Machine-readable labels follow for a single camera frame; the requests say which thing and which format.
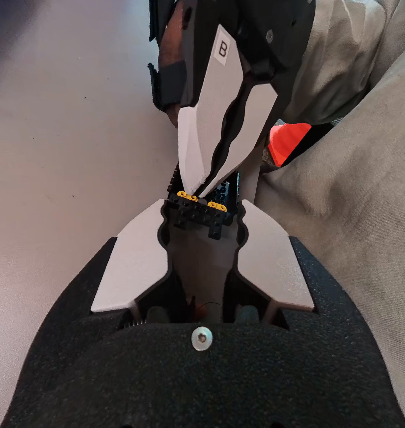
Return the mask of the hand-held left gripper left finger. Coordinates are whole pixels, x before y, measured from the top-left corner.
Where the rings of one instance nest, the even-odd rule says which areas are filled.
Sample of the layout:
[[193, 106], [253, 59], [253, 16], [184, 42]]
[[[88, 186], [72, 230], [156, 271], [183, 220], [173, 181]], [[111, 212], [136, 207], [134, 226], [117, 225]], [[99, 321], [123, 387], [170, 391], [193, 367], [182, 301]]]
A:
[[117, 235], [92, 302], [92, 313], [118, 309], [143, 313], [142, 298], [171, 273], [168, 215], [167, 201], [157, 200]]

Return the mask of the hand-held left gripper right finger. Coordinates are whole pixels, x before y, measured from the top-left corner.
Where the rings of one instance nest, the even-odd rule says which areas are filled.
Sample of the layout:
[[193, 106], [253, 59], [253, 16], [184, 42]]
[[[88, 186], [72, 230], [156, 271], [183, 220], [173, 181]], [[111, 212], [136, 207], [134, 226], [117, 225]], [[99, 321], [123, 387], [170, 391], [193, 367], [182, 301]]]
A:
[[241, 201], [244, 242], [237, 252], [237, 272], [268, 297], [266, 312], [312, 312], [314, 302], [288, 233], [248, 200]]

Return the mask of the grey desk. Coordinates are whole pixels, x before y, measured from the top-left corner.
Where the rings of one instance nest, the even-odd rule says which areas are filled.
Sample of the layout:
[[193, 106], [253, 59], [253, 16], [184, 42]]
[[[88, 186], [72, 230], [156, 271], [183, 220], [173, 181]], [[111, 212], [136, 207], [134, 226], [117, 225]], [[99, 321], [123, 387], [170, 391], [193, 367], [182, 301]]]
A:
[[152, 103], [148, 1], [8, 6], [0, 29], [0, 425], [50, 307], [163, 198], [177, 132]]

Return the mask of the person's right forearm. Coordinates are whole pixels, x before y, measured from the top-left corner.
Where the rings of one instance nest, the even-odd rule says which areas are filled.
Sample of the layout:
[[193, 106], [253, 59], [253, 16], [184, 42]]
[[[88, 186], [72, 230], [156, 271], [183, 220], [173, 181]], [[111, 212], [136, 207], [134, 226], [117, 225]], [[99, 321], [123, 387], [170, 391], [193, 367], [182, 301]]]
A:
[[281, 120], [320, 125], [366, 95], [382, 37], [399, 1], [320, 0], [292, 97]]

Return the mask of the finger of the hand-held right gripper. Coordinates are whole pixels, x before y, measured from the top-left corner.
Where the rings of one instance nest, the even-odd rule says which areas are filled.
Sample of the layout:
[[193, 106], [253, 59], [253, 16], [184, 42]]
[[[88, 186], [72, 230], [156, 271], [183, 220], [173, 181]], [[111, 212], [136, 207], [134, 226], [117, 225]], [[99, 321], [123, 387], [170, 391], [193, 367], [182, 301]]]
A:
[[270, 83], [257, 84], [249, 92], [245, 104], [242, 126], [228, 147], [228, 154], [216, 175], [207, 179], [200, 197], [206, 196], [240, 166], [259, 140], [261, 131], [277, 99]]
[[179, 169], [187, 194], [206, 195], [252, 151], [233, 154], [231, 164], [227, 154], [227, 161], [220, 161], [220, 171], [209, 178], [225, 115], [237, 99], [242, 83], [253, 79], [252, 69], [238, 51], [235, 39], [219, 24], [198, 102], [194, 107], [180, 108], [178, 114]]

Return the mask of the orange traffic cone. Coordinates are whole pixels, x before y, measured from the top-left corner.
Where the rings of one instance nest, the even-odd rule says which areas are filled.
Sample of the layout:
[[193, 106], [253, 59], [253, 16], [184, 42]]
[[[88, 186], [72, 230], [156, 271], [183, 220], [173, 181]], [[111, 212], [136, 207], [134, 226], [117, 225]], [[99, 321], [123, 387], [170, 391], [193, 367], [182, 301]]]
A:
[[268, 149], [276, 167], [281, 167], [311, 129], [307, 123], [275, 125], [269, 134]]

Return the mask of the person's right hand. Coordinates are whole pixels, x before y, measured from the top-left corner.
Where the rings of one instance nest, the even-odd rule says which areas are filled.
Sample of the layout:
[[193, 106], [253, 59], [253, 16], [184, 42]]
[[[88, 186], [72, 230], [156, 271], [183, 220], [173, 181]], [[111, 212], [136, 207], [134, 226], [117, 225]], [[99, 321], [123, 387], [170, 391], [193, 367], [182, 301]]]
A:
[[178, 128], [178, 113], [187, 81], [182, 52], [183, 13], [184, 2], [178, 1], [164, 30], [158, 56], [160, 109], [175, 128]]

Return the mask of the black toy brick chassis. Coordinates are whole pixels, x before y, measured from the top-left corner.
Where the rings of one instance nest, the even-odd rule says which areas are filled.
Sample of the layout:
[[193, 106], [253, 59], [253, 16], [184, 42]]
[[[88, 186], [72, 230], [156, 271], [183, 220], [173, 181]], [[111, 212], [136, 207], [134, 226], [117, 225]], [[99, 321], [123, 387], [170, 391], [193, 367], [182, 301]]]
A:
[[[206, 196], [197, 196], [197, 202], [183, 199], [177, 196], [177, 192], [184, 191], [179, 164], [177, 163], [167, 189], [169, 206], [178, 211], [174, 226], [185, 230], [187, 224], [193, 222], [208, 227], [209, 238], [219, 240], [222, 227], [230, 226], [237, 214], [239, 185], [240, 174], [235, 171]], [[225, 205], [227, 212], [208, 207], [207, 203], [210, 201]]]

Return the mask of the person's beige clothing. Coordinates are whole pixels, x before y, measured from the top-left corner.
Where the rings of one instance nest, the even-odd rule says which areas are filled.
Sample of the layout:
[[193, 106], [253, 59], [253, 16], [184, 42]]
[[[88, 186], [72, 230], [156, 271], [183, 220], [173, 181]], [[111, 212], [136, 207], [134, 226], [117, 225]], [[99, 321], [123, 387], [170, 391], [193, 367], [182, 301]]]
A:
[[387, 25], [368, 83], [338, 125], [264, 176], [255, 203], [352, 298], [405, 416], [405, 0]]

